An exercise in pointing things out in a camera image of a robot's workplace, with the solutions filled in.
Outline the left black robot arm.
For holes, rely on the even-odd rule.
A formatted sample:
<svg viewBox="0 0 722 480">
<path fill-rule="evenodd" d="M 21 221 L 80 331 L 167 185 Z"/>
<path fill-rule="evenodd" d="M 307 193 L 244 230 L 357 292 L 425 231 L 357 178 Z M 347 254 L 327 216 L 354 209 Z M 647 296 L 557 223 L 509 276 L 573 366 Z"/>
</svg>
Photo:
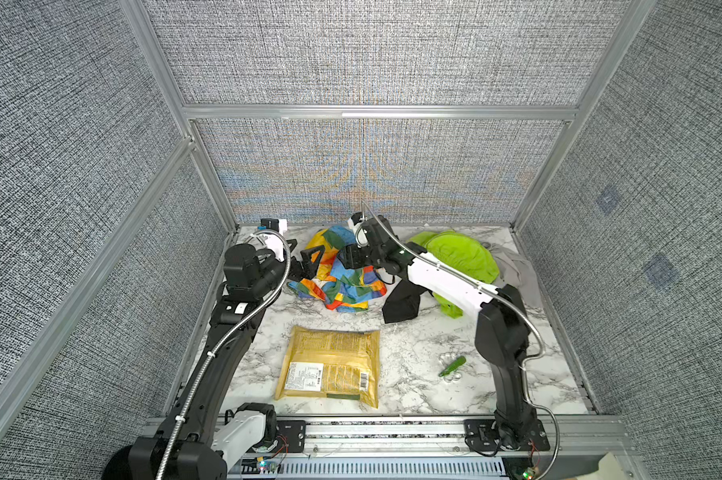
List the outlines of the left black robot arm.
<svg viewBox="0 0 722 480">
<path fill-rule="evenodd" d="M 265 229 L 226 250 L 207 340 L 185 389 L 154 434 L 113 455 L 104 478 L 224 479 L 253 449 L 277 445 L 271 404 L 246 403 L 223 425 L 218 416 L 266 310 L 304 271 L 309 256 L 293 257 L 296 245 Z"/>
</svg>

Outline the lime green cloth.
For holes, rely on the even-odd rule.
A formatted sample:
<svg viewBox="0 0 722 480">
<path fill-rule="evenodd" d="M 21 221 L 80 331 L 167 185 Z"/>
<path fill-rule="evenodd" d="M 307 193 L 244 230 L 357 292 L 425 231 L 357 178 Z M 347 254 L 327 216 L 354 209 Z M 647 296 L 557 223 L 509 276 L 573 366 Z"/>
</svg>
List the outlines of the lime green cloth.
<svg viewBox="0 0 722 480">
<path fill-rule="evenodd" d="M 490 251 L 478 240 L 467 235 L 455 231 L 440 233 L 424 231 L 413 236 L 410 242 L 424 247 L 437 259 L 474 279 L 493 283 L 500 276 L 500 268 Z M 407 289 L 411 293 L 408 293 L 406 302 L 408 307 L 413 308 L 414 317 L 412 318 L 416 318 L 419 315 L 421 298 L 425 291 L 419 287 L 407 286 Z M 442 313 L 451 318 L 463 316 L 463 311 L 459 307 L 443 297 L 432 293 L 431 295 L 437 297 Z"/>
</svg>

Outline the black cloth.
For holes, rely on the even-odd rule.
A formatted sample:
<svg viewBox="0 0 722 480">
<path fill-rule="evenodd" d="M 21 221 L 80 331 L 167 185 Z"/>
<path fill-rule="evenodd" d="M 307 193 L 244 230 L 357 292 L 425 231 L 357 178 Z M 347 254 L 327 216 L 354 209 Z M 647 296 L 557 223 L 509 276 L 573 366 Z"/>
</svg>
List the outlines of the black cloth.
<svg viewBox="0 0 722 480">
<path fill-rule="evenodd" d="M 395 324 L 417 318 L 421 299 L 428 289 L 409 280 L 401 280 L 382 307 L 386 324 Z"/>
</svg>

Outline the green clear candy wrapper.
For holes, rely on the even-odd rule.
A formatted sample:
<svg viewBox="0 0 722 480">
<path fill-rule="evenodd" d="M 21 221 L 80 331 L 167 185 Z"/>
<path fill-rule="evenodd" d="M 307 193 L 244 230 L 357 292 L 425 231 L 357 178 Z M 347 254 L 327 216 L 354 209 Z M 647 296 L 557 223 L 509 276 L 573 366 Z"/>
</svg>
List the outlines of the green clear candy wrapper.
<svg viewBox="0 0 722 480">
<path fill-rule="evenodd" d="M 444 353 L 439 356 L 441 370 L 438 377 L 447 382 L 456 382 L 462 378 L 461 369 L 467 363 L 467 358 L 461 354 Z"/>
</svg>

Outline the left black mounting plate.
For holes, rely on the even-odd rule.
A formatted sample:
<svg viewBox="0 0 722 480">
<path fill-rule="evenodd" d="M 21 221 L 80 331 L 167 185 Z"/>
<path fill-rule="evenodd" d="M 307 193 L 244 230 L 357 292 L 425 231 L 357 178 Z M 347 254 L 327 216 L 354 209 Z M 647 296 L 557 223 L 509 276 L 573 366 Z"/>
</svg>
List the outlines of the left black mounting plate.
<svg viewBox="0 0 722 480">
<path fill-rule="evenodd" d="M 275 435 L 251 447 L 248 454 L 273 455 L 277 452 L 303 453 L 307 438 L 307 422 L 303 420 L 278 420 Z"/>
</svg>

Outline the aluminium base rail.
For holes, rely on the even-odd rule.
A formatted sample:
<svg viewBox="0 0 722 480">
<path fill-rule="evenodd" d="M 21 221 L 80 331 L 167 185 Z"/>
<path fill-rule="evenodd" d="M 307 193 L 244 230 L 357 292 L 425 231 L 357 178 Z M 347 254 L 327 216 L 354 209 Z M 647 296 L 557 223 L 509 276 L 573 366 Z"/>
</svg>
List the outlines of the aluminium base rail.
<svg viewBox="0 0 722 480">
<path fill-rule="evenodd" d="M 269 462 L 291 457 L 501 458 L 510 474 L 519 479 L 527 467 L 539 468 L 545 479 L 647 479 L 650 474 L 622 420 L 615 416 L 541 416 L 551 450 L 542 452 L 471 451 L 465 443 L 463 421 L 483 415 L 386 415 L 302 416 L 307 422 L 303 453 L 288 451 Z"/>
</svg>

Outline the black round object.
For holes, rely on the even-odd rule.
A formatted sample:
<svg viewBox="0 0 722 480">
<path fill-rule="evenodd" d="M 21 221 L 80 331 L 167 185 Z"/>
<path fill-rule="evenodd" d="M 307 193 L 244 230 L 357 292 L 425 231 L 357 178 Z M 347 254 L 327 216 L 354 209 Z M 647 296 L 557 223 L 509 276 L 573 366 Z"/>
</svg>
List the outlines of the black round object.
<svg viewBox="0 0 722 480">
<path fill-rule="evenodd" d="M 132 480 L 133 475 L 129 465 L 129 454 L 132 446 L 125 446 L 118 450 L 105 466 L 102 480 Z"/>
</svg>

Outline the black mounting plate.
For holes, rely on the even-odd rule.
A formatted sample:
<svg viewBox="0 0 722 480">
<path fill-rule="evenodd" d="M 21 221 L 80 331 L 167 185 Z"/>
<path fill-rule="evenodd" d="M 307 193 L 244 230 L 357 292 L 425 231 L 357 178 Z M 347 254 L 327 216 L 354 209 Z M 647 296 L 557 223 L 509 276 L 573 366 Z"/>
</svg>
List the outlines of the black mounting plate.
<svg viewBox="0 0 722 480">
<path fill-rule="evenodd" d="M 277 452 L 303 453 L 307 438 L 307 422 L 303 420 L 278 420 L 275 435 L 251 447 L 248 454 L 273 455 Z"/>
<path fill-rule="evenodd" d="M 551 450 L 548 434 L 540 420 L 521 433 L 510 427 L 500 427 L 493 417 L 463 421 L 465 443 L 471 451 L 483 454 L 499 452 L 531 452 L 532 449 L 548 452 Z"/>
</svg>

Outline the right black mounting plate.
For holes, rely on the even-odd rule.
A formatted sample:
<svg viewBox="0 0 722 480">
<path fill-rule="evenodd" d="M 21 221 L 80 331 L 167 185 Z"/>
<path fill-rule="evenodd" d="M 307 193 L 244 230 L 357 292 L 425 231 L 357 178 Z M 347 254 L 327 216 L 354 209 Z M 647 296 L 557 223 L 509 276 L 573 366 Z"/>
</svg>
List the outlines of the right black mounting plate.
<svg viewBox="0 0 722 480">
<path fill-rule="evenodd" d="M 483 454 L 499 452 L 531 452 L 532 449 L 548 452 L 551 450 L 548 434 L 540 420 L 521 433 L 510 427 L 500 427 L 493 417 L 463 421 L 465 443 L 471 451 Z"/>
</svg>

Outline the multicolour zippered cloth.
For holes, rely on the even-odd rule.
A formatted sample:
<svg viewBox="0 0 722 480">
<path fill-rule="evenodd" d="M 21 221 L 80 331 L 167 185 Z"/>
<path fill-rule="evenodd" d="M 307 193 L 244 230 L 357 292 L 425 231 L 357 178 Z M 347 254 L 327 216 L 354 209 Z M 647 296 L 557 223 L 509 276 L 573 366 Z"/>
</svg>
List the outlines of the multicolour zippered cloth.
<svg viewBox="0 0 722 480">
<path fill-rule="evenodd" d="M 316 275 L 312 279 L 290 280 L 287 285 L 301 298 L 320 300 L 328 310 L 342 313 L 365 311 L 370 301 L 387 294 L 386 284 L 371 266 L 346 268 L 339 259 L 346 246 L 355 246 L 354 234 L 344 226 L 335 225 L 316 233 L 307 249 L 323 247 L 324 252 L 310 256 L 318 259 Z"/>
</svg>

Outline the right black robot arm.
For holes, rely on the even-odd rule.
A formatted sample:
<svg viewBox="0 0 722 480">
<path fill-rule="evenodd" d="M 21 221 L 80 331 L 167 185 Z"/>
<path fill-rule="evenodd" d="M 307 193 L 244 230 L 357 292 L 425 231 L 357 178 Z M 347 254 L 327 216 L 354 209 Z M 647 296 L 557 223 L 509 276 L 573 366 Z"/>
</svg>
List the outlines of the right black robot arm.
<svg viewBox="0 0 722 480">
<path fill-rule="evenodd" d="M 357 212 L 348 220 L 355 243 L 339 258 L 347 268 L 372 266 L 423 287 L 456 305 L 476 321 L 475 347 L 491 365 L 496 388 L 494 413 L 502 446 L 518 449 L 531 441 L 538 420 L 525 366 L 530 338 L 545 354 L 539 330 L 529 320 L 518 290 L 481 282 L 440 261 L 425 248 L 401 241 L 387 219 Z"/>
</svg>

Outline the gold foil snack package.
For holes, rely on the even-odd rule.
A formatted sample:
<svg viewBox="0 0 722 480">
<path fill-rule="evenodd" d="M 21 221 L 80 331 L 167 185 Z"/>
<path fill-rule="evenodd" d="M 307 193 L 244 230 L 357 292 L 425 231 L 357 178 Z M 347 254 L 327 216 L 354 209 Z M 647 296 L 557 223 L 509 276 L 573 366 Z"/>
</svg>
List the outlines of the gold foil snack package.
<svg viewBox="0 0 722 480">
<path fill-rule="evenodd" d="M 379 407 L 381 332 L 295 326 L 275 390 L 284 397 L 314 397 Z"/>
</svg>

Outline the grey cloth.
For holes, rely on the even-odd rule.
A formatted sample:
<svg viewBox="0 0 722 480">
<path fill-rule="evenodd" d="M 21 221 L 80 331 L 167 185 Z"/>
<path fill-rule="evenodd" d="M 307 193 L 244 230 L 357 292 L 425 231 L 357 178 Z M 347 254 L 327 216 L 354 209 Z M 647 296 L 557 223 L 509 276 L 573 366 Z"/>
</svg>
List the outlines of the grey cloth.
<svg viewBox="0 0 722 480">
<path fill-rule="evenodd" d="M 526 305 L 533 309 L 542 309 L 542 295 L 531 262 L 512 249 L 499 244 L 485 242 L 484 247 L 491 253 L 500 270 L 495 284 L 517 288 Z"/>
</svg>

